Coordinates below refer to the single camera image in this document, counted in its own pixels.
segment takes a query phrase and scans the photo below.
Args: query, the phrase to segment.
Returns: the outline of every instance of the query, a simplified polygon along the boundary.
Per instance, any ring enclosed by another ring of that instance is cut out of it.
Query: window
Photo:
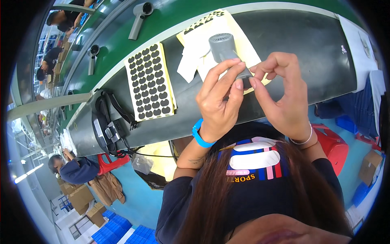
[[[87,229],[94,225],[87,216],[82,217],[74,225],[69,227],[70,232],[73,235],[73,238],[76,240],[79,238]]]

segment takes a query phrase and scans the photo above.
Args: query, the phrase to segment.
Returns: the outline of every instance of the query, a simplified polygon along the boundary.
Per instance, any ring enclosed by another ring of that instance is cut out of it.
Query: blue wristband
[[[208,143],[208,142],[205,142],[201,137],[200,135],[198,134],[198,130],[200,129],[200,126],[202,125],[202,122],[203,122],[203,119],[200,119],[198,120],[198,122],[196,122],[196,124],[194,125],[194,127],[192,127],[192,136],[195,137],[195,140],[196,142],[203,148],[209,148],[211,147],[212,145],[214,145],[216,143],[213,142],[213,143]]]

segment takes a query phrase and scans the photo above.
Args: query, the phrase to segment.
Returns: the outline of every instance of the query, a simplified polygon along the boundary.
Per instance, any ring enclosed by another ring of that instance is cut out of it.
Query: blue t-shirt
[[[73,159],[60,168],[59,173],[63,180],[78,185],[93,180],[97,176],[99,172],[98,163],[95,163],[86,157],[78,159],[77,162]]]
[[[226,175],[233,185],[227,198],[226,221],[223,227],[225,234],[240,224],[268,214],[297,218],[293,207],[295,198],[289,180],[289,167],[285,158],[278,152],[276,143],[280,142],[252,136],[230,146],[233,149]],[[312,165],[343,203],[341,186],[330,161],[317,159]],[[165,186],[156,228],[156,240],[159,243],[173,243],[184,222],[201,173],[202,169],[194,178],[179,177]]]

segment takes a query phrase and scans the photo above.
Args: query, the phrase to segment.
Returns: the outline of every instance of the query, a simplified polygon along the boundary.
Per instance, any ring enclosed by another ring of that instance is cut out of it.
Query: silver bracelet
[[[312,138],[312,134],[313,134],[312,124],[311,124],[310,122],[309,122],[309,124],[310,124],[310,128],[311,128],[312,130],[310,131],[310,137],[309,137],[309,139],[307,139],[307,141],[305,141],[304,143],[297,143],[297,142],[294,142],[294,140],[292,140],[291,138],[289,138],[290,141],[291,141],[292,143],[296,144],[296,145],[303,145],[303,144],[307,143],[307,142],[310,140],[310,138]]]

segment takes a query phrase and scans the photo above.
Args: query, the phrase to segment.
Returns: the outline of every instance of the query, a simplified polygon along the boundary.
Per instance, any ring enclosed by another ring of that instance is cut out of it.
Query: long brown hair
[[[277,143],[281,157],[287,159],[296,196],[294,207],[298,220],[329,232],[352,236],[344,207],[327,182],[304,157],[302,152],[287,142]],[[204,166],[196,184],[186,219],[178,233],[177,244],[222,244],[226,197],[231,186],[226,170],[230,150],[222,150],[204,157]]]

